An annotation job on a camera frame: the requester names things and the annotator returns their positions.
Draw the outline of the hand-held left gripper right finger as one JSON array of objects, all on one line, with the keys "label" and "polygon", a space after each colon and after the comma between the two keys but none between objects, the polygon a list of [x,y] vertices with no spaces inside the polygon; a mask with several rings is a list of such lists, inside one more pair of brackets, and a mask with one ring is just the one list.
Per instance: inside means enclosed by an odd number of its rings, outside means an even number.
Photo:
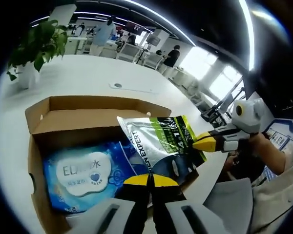
[{"label": "hand-held left gripper right finger", "polygon": [[221,218],[197,202],[187,200],[177,182],[152,175],[153,221],[159,234],[225,234]]}]

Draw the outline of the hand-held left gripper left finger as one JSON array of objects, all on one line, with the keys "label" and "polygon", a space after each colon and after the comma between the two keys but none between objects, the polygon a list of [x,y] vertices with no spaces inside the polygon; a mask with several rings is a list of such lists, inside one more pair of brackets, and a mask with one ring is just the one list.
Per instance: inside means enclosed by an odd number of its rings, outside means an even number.
[{"label": "hand-held left gripper left finger", "polygon": [[141,234],[147,220],[150,192],[148,174],[124,181],[114,198],[106,199],[80,215],[69,234]]}]

